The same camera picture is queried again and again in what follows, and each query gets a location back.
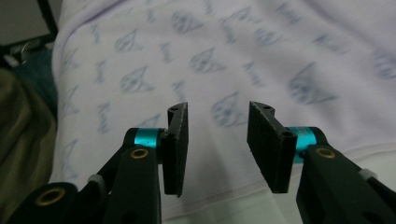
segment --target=screw hole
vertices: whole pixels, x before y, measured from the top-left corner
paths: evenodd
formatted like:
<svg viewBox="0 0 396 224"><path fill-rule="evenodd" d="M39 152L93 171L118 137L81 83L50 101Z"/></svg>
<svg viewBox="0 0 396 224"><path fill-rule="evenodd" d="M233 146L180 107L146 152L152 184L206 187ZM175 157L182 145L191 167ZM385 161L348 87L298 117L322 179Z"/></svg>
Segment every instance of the screw hole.
<svg viewBox="0 0 396 224"><path fill-rule="evenodd" d="M121 218L123 224L133 224L137 221L137 213L134 211L129 211L124 213Z"/></svg>
<svg viewBox="0 0 396 224"><path fill-rule="evenodd" d="M318 148L316 152L324 158L333 159L335 158L335 153L327 148Z"/></svg>
<svg viewBox="0 0 396 224"><path fill-rule="evenodd" d="M367 221L374 223L374 224L382 224L382 218L373 212L363 212L363 217L367 219Z"/></svg>
<svg viewBox="0 0 396 224"><path fill-rule="evenodd" d="M147 157L149 152L146 149L139 148L131 152L131 157L134 159L143 159Z"/></svg>
<svg viewBox="0 0 396 224"><path fill-rule="evenodd" d="M47 206L58 202L65 195L65 190L63 188L47 189L38 198L35 203L38 206Z"/></svg>

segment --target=patterned fabric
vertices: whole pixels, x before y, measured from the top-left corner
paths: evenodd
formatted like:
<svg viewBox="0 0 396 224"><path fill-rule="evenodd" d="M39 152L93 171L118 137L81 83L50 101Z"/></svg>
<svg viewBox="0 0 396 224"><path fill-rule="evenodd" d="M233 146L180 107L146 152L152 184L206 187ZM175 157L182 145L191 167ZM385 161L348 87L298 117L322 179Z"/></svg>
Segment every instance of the patterned fabric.
<svg viewBox="0 0 396 224"><path fill-rule="evenodd" d="M53 53L53 181L82 187L132 127L189 102L184 193L163 217L266 188L246 142L248 102L317 126L341 151L394 142L392 0L65 0Z"/></svg>

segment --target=brass screw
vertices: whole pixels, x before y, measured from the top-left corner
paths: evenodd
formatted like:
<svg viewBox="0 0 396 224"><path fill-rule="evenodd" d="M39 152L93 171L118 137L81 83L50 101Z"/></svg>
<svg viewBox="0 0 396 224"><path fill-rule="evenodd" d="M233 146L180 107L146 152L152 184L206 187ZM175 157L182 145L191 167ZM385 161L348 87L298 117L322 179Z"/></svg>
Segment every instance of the brass screw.
<svg viewBox="0 0 396 224"><path fill-rule="evenodd" d="M148 154L149 151L147 149L139 148L131 152L131 157L138 160L147 157Z"/></svg>
<svg viewBox="0 0 396 224"><path fill-rule="evenodd" d="M317 152L320 156L322 156L322 157L324 157L324 158L328 158L328 159L334 159L334 158L335 158L335 153L334 153L333 151L327 149L327 148L323 148L323 147L318 148L318 149L316 150L316 152Z"/></svg>
<svg viewBox="0 0 396 224"><path fill-rule="evenodd" d="M62 197L66 194L66 191L63 188L53 188L47 189L43 193L38 196L35 200L35 203L38 206L47 206L53 203L58 202L62 199Z"/></svg>

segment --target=white cloth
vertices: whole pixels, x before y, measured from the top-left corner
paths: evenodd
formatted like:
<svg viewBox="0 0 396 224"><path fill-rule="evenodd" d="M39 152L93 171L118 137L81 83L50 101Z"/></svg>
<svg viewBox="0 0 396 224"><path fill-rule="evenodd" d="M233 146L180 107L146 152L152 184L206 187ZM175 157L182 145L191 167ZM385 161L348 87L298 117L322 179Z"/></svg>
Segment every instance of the white cloth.
<svg viewBox="0 0 396 224"><path fill-rule="evenodd" d="M64 0L52 181L81 188L129 128L166 128L166 109L184 101L184 192L162 196L164 218L266 188L246 142L249 101L273 106L285 126L319 127L341 151L395 142L395 9L391 0Z"/></svg>

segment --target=teal band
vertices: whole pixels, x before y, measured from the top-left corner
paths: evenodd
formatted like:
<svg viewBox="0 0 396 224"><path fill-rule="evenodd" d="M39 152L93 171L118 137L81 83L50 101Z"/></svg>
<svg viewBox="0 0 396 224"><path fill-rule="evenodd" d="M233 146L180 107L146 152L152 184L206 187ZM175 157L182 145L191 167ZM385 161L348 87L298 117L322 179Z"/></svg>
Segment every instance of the teal band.
<svg viewBox="0 0 396 224"><path fill-rule="evenodd" d="M309 145L316 145L317 138L312 130L308 127L289 127L293 133L297 134L296 153L294 155L294 163L303 163L300 153L308 148Z"/></svg>
<svg viewBox="0 0 396 224"><path fill-rule="evenodd" d="M157 148L157 139L160 129L138 129L134 137L134 143L136 145L142 145L144 147Z"/></svg>

